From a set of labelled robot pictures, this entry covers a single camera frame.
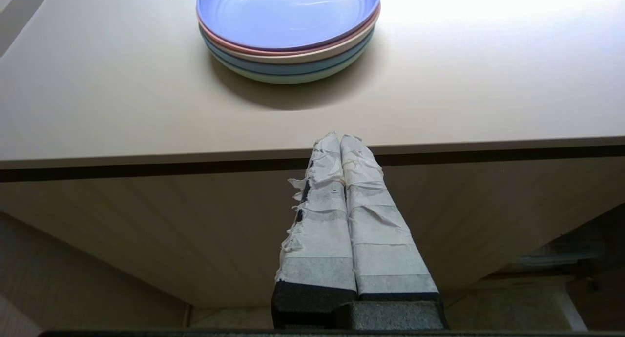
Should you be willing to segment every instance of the beige countertop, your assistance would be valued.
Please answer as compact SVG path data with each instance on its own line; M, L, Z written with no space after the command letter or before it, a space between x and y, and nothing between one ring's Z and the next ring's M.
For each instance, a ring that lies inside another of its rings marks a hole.
M335 77L255 83L195 0L45 0L0 59L0 168L625 143L625 0L382 0Z

